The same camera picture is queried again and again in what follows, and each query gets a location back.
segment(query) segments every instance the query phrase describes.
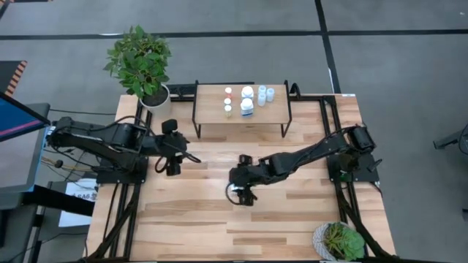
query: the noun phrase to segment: bottle cap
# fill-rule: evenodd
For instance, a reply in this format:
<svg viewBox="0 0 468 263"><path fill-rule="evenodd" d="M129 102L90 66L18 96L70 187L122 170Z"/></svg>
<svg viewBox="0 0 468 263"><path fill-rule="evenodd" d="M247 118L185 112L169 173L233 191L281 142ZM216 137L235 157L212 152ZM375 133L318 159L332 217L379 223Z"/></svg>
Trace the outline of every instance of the bottle cap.
<svg viewBox="0 0 468 263"><path fill-rule="evenodd" d="M242 107L251 107L254 104L254 102L251 99L243 99L241 106Z"/></svg>
<svg viewBox="0 0 468 263"><path fill-rule="evenodd" d="M254 89L251 86L245 86L244 88L242 88L242 93L249 96L254 93Z"/></svg>
<svg viewBox="0 0 468 263"><path fill-rule="evenodd" d="M266 86L265 85L260 85L258 87L258 93L263 93L263 92L266 92Z"/></svg>

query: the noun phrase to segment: bottle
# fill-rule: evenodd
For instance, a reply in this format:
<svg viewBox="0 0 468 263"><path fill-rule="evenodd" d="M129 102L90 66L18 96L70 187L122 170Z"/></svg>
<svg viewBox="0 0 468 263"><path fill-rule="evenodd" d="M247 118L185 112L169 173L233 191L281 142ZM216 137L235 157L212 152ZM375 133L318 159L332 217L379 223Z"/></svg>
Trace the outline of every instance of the bottle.
<svg viewBox="0 0 468 263"><path fill-rule="evenodd" d="M257 101L258 106L261 106L261 107L265 106L265 102L266 102L266 94L259 92L258 101Z"/></svg>
<svg viewBox="0 0 468 263"><path fill-rule="evenodd" d="M251 99L243 99L241 103L241 116L251 117L254 114L254 102Z"/></svg>
<svg viewBox="0 0 468 263"><path fill-rule="evenodd" d="M230 87L225 88L224 92L226 93L227 98L229 99L233 98L233 90Z"/></svg>
<svg viewBox="0 0 468 263"><path fill-rule="evenodd" d="M230 105L224 106L224 113L226 114L226 117L229 118L232 115L232 107Z"/></svg>
<svg viewBox="0 0 468 263"><path fill-rule="evenodd" d="M251 86L245 86L242 88L242 99L254 99L254 89Z"/></svg>
<svg viewBox="0 0 468 263"><path fill-rule="evenodd" d="M266 94L266 86L265 85L260 85L258 87L258 94Z"/></svg>
<svg viewBox="0 0 468 263"><path fill-rule="evenodd" d="M275 97L275 90L272 88L269 88L266 90L266 101L267 102L272 102L273 98Z"/></svg>

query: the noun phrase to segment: black robotic arm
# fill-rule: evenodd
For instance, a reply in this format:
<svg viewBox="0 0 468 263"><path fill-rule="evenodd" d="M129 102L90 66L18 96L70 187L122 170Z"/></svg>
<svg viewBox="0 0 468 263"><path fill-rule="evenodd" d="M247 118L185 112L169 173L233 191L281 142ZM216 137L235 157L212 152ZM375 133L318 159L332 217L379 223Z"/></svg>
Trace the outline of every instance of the black robotic arm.
<svg viewBox="0 0 468 263"><path fill-rule="evenodd" d="M134 117L101 126L64 117L53 122L46 139L59 153L63 153L59 148L76 147L103 159L100 166L91 167L98 173L98 183L144 182L149 156L160 156L158 163L166 158L163 168L156 171L169 176L181 173L184 158L200 162L186 152L189 141L176 131L176 120L162 123L162 134L156 135L149 127L119 123L126 118Z"/></svg>
<svg viewBox="0 0 468 263"><path fill-rule="evenodd" d="M285 180L299 167L333 154L339 154L341 170L351 172L358 168L359 156L372 152L374 148L367 128L352 126L335 131L318 143L294 153L275 153L261 158L258 165L252 165L251 156L241 155L238 166L229 172L230 184L226 194L231 200L228 196L230 187L239 197L239 202L231 202L252 206L257 199L252 193L252 186Z"/></svg>

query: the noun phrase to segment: wooden table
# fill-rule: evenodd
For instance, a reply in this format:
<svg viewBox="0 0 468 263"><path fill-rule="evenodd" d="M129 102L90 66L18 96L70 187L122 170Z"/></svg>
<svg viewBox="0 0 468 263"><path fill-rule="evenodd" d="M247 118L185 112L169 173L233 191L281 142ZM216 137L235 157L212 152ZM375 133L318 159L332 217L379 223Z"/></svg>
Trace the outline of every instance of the wooden table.
<svg viewBox="0 0 468 263"><path fill-rule="evenodd" d="M355 97L336 95L336 101L342 126L361 123ZM134 115L136 107L136 97L122 96L116 118ZM255 187L259 200L254 207L231 205L224 196L228 171L237 164L239 154L257 159L298 150L324 137L319 104L292 102L293 122L285 138L279 127L272 125L207 124L201 140L192 127L192 103L173 103L172 107L171 118L178 120L178 130L192 142L188 151L203 162L184 161L182 174L174 177L148 171L141 188L131 260L320 259L312 247L314 229L328 221L339 221L325 159L301 167L285 181ZM156 133L161 132L162 121L152 120ZM153 167L155 161L151 158L149 166ZM387 252L394 254L379 192L370 183L355 183L355 187L364 225ZM102 242L113 189L114 185L99 189L87 239L90 253ZM118 255L123 253L126 231L124 227Z"/></svg>
<svg viewBox="0 0 468 263"><path fill-rule="evenodd" d="M260 107L257 103L258 87L260 85L250 85L254 89L254 115L250 118L241 116L241 92L245 85L198 85L196 88L195 103L193 104L193 124L197 137L200 138L201 124L280 124L282 136L285 137L291 122L290 101L288 99L288 87L286 85L267 85L275 90L274 100L266 102ZM224 113L224 99L226 93L224 89L231 87L232 116L226 117Z"/></svg>

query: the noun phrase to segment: computer screen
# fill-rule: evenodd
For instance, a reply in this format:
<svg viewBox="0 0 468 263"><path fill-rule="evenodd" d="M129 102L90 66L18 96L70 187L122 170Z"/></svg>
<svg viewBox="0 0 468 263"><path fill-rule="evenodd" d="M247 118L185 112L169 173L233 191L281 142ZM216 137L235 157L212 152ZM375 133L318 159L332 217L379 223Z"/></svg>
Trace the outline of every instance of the computer screen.
<svg viewBox="0 0 468 263"><path fill-rule="evenodd" d="M41 129L49 121L5 94L0 94L0 142Z"/></svg>

